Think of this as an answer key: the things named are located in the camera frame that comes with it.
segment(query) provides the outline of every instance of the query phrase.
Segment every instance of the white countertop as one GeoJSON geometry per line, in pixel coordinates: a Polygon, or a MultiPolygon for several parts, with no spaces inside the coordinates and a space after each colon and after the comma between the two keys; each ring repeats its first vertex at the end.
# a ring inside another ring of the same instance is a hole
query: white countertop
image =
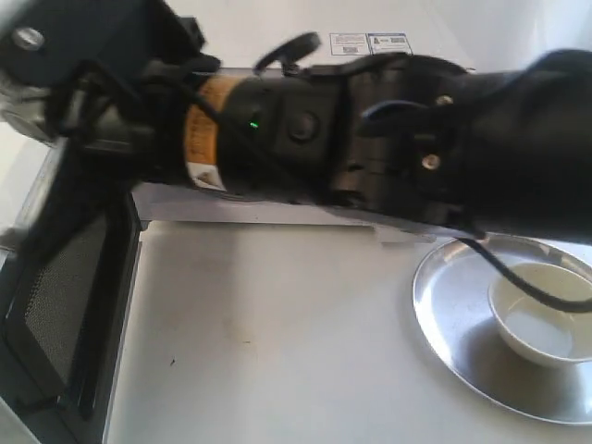
{"type": "Polygon", "coordinates": [[[370,228],[151,224],[108,444],[590,442],[480,398],[432,354],[411,305],[431,248],[370,228]]]}

